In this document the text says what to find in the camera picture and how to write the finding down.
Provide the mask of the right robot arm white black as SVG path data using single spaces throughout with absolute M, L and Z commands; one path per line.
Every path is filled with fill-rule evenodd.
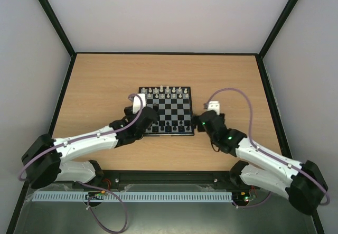
M 328 186 L 314 162 L 302 163 L 259 145 L 245 133 L 227 128 L 224 114 L 214 110 L 193 115 L 192 127 L 207 133 L 214 151 L 239 158 L 230 171 L 234 186 L 257 186 L 278 194 L 308 216 L 324 205 Z

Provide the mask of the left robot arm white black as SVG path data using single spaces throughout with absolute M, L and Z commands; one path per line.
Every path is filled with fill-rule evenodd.
M 50 134 L 43 134 L 23 154 L 23 169 L 18 178 L 29 182 L 33 189 L 58 181 L 89 183 L 99 175 L 100 167 L 95 161 L 74 162 L 75 158 L 132 144 L 142 139 L 146 130 L 158 119 L 158 105 L 145 106 L 137 113 L 126 107 L 121 120 L 93 132 L 68 138 L 52 138 Z

